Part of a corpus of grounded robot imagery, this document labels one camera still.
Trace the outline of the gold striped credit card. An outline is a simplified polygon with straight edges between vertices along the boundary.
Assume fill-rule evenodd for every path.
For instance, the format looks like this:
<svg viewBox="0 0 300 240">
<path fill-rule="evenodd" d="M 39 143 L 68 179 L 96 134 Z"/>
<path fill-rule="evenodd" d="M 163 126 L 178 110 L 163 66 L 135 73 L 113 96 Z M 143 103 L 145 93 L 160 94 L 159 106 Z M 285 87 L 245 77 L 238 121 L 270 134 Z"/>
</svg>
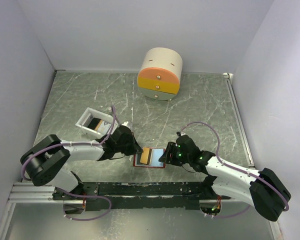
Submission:
<svg viewBox="0 0 300 240">
<path fill-rule="evenodd" d="M 143 148 L 143 153 L 140 155 L 140 163 L 143 165 L 149 165 L 152 158 L 152 149 L 148 147 Z"/>
</svg>

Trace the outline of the red card holder wallet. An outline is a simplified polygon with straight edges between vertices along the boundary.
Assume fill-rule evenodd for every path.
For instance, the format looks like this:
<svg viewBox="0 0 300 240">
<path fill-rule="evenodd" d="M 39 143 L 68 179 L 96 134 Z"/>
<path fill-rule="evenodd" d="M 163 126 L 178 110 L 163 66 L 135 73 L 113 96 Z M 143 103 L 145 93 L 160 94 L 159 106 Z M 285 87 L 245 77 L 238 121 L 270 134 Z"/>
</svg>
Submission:
<svg viewBox="0 0 300 240">
<path fill-rule="evenodd" d="M 144 147 L 142 153 L 135 154 L 133 166 L 140 168 L 165 168 L 166 164 L 159 161 L 164 154 L 164 148 Z"/>
</svg>

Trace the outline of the white card tray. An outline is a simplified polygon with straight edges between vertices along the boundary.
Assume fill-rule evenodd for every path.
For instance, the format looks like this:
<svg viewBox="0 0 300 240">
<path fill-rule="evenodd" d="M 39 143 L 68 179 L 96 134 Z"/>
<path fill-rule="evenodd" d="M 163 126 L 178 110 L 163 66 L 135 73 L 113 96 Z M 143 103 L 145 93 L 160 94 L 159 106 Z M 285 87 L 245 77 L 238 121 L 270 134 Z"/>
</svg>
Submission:
<svg viewBox="0 0 300 240">
<path fill-rule="evenodd" d="M 107 134 L 102 134 L 98 131 L 95 131 L 95 127 L 100 122 L 100 120 L 111 123 L 112 127 L 113 117 L 111 115 L 87 107 L 79 120 L 76 122 L 75 126 L 78 127 L 83 134 L 90 135 L 96 141 L 101 142 L 101 138 L 106 137 L 111 128 L 109 129 Z"/>
</svg>

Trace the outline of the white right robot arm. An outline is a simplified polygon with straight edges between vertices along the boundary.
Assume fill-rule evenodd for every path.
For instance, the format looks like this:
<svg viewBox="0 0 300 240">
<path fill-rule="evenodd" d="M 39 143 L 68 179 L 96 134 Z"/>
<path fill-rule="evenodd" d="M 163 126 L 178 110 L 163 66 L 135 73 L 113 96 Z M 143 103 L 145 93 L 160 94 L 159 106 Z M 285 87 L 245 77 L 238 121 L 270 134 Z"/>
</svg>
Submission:
<svg viewBox="0 0 300 240">
<path fill-rule="evenodd" d="M 196 172 L 206 174 L 202 186 L 206 198 L 218 195 L 239 200 L 272 222 L 287 210 L 291 199 L 290 192 L 271 169 L 249 169 L 218 158 L 213 152 L 199 149 L 188 135 L 168 142 L 159 161 L 178 167 L 189 164 Z"/>
</svg>

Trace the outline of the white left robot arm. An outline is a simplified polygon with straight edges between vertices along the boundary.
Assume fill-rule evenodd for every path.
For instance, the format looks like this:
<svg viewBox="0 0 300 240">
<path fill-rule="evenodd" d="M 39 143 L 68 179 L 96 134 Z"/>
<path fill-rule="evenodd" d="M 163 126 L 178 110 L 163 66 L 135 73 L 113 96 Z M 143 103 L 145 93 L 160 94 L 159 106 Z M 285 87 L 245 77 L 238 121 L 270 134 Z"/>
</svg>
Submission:
<svg viewBox="0 0 300 240">
<path fill-rule="evenodd" d="M 21 176 L 37 187 L 52 185 L 76 200 L 83 195 L 84 183 L 75 172 L 64 168 L 66 163 L 114 160 L 116 154 L 133 156 L 142 152 L 134 133 L 126 125 L 85 142 L 61 140 L 50 134 L 21 157 Z"/>
</svg>

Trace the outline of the white VIP portrait card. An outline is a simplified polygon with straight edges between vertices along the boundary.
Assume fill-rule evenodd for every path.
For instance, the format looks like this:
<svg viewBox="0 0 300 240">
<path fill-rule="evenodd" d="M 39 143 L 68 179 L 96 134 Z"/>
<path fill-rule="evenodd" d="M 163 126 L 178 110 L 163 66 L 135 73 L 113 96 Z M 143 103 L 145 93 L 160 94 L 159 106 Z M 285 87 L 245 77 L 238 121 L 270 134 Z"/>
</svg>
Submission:
<svg viewBox="0 0 300 240">
<path fill-rule="evenodd" d="M 105 135 L 109 132 L 110 128 L 111 128 L 112 124 L 109 122 L 105 122 L 105 126 L 104 126 L 104 130 L 103 131 L 98 131 L 99 133 Z"/>
</svg>

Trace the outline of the yellow card in tray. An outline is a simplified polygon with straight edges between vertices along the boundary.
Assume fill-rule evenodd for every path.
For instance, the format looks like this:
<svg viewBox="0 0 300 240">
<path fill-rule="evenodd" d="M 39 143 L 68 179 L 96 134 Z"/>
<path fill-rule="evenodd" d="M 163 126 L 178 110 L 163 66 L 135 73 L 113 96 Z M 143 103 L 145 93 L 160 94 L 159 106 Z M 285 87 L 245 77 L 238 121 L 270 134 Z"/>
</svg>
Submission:
<svg viewBox="0 0 300 240">
<path fill-rule="evenodd" d="M 103 131 L 105 129 L 105 121 L 100 120 L 99 123 L 94 128 L 95 131 Z"/>
</svg>

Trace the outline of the round three-drawer mini cabinet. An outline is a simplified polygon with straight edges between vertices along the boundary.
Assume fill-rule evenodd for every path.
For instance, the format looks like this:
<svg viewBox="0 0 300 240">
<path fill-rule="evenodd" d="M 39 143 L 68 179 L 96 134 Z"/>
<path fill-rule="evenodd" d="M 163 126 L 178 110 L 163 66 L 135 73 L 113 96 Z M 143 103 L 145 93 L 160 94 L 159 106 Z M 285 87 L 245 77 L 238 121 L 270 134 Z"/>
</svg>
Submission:
<svg viewBox="0 0 300 240">
<path fill-rule="evenodd" d="M 137 75 L 137 86 L 146 97 L 169 101 L 179 92 L 182 68 L 182 57 L 176 51 L 152 48 L 144 57 Z"/>
</svg>

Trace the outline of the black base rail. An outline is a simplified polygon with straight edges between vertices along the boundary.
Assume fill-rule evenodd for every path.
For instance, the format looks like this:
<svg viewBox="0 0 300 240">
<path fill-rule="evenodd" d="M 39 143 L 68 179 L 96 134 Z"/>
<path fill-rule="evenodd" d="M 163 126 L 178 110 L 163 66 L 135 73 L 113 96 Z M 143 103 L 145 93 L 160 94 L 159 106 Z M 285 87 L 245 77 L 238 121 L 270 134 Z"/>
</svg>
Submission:
<svg viewBox="0 0 300 240">
<path fill-rule="evenodd" d="M 112 209 L 184 208 L 199 210 L 200 202 L 217 201 L 217 194 L 204 182 L 84 182 L 75 194 L 93 198 L 71 196 L 55 189 L 55 201 L 80 201 L 87 211 Z"/>
</svg>

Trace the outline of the aluminium frame rail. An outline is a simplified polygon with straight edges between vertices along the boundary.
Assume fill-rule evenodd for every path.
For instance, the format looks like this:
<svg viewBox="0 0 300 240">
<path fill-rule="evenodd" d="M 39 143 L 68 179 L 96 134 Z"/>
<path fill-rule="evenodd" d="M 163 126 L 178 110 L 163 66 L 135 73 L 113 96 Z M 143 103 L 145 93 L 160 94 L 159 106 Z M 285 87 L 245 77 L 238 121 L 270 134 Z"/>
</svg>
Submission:
<svg viewBox="0 0 300 240">
<path fill-rule="evenodd" d="M 251 154 L 250 146 L 249 146 L 249 143 L 248 143 L 248 140 L 247 140 L 247 137 L 246 137 L 246 133 L 245 133 L 245 130 L 244 130 L 244 126 L 243 126 L 243 123 L 242 123 L 242 119 L 241 119 L 241 116 L 240 116 L 238 104 L 237 104 L 235 93 L 234 93 L 233 86 L 232 86 L 232 79 L 233 79 L 234 75 L 232 73 L 229 73 L 229 72 L 224 72 L 222 75 L 225 78 L 227 88 L 228 88 L 228 91 L 229 91 L 229 95 L 230 95 L 230 98 L 231 98 L 232 106 L 233 106 L 233 109 L 234 109 L 234 112 L 235 112 L 234 115 L 235 115 L 235 119 L 236 119 L 236 122 L 237 122 L 237 125 L 238 125 L 238 128 L 239 128 L 240 137 L 241 137 L 241 140 L 243 142 L 243 149 L 244 149 L 244 152 L 245 152 L 245 155 L 246 155 L 246 158 L 247 158 L 247 164 L 248 164 L 249 168 L 255 168 L 255 163 L 254 163 L 254 160 L 253 160 L 253 157 L 252 157 L 252 154 Z"/>
<path fill-rule="evenodd" d="M 10 191 L 10 203 L 49 203 L 55 188 L 51 185 L 34 186 L 30 182 L 15 182 Z"/>
</svg>

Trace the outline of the aluminium front frame rail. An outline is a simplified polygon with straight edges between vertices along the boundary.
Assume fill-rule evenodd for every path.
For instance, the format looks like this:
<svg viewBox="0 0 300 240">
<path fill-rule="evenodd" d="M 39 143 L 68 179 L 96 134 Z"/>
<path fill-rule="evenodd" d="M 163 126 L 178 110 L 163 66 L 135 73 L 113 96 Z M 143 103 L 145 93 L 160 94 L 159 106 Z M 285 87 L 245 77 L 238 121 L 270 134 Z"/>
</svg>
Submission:
<svg viewBox="0 0 300 240">
<path fill-rule="evenodd" d="M 30 182 L 15 182 L 10 191 L 10 203 L 49 203 L 55 188 L 51 185 L 34 186 Z"/>
</svg>

